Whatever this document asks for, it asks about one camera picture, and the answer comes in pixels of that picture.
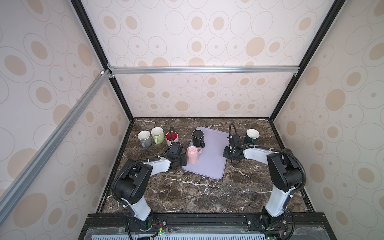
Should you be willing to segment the pink faceted mug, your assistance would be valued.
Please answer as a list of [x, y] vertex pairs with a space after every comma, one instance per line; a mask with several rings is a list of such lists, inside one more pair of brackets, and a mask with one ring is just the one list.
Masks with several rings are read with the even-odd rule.
[[195, 146], [189, 146], [187, 148], [187, 162], [190, 165], [194, 165], [199, 160], [199, 155], [202, 152], [202, 148], [195, 147]]

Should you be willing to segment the dark green mug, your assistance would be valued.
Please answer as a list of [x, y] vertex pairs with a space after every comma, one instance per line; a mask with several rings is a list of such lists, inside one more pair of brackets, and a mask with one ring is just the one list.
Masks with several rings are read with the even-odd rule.
[[256, 145], [260, 137], [260, 133], [255, 129], [248, 129], [245, 136], [245, 144]]

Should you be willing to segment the white mug red inside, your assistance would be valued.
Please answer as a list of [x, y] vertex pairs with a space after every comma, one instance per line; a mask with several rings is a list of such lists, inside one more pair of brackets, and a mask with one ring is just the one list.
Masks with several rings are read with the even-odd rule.
[[173, 143], [179, 142], [179, 135], [176, 132], [168, 132], [166, 134], [167, 145], [170, 146]]

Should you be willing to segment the light green mug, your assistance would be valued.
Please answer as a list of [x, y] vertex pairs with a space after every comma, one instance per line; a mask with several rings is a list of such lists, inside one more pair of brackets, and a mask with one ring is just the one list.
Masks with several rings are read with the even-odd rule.
[[151, 130], [152, 138], [156, 145], [162, 144], [165, 139], [164, 130], [161, 127], [155, 127]]

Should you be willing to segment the lavender plastic tray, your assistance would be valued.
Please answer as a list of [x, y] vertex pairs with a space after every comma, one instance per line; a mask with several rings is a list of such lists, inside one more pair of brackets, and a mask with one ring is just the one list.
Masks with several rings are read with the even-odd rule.
[[204, 133], [205, 147], [199, 154], [196, 164], [187, 163], [182, 169], [204, 177], [220, 180], [223, 178], [227, 159], [223, 157], [225, 147], [229, 146], [228, 132], [197, 127]]

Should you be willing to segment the grey mug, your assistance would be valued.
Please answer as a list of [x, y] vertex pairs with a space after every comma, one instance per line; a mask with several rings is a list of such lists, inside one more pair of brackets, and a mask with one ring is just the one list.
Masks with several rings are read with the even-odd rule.
[[148, 148], [152, 145], [152, 137], [149, 131], [141, 131], [138, 134], [138, 139], [143, 148]]

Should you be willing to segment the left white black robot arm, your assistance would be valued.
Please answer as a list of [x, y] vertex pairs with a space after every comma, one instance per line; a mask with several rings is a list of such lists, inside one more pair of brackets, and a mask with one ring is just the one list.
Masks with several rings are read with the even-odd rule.
[[153, 211], [144, 198], [150, 177], [187, 165], [184, 147], [175, 140], [174, 127], [170, 127], [170, 134], [171, 144], [165, 152], [154, 159], [128, 159], [112, 184], [114, 199], [128, 208], [143, 230], [153, 224]]

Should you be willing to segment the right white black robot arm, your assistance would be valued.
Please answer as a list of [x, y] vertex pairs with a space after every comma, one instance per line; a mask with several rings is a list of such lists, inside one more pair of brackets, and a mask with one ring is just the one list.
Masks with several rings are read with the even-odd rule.
[[283, 219], [293, 194], [301, 191], [307, 180], [300, 161], [290, 149], [276, 150], [242, 141], [233, 123], [229, 126], [229, 146], [225, 147], [223, 157], [240, 162], [243, 159], [267, 164], [273, 183], [273, 190], [267, 204], [262, 209], [259, 224], [267, 231], [273, 230]]

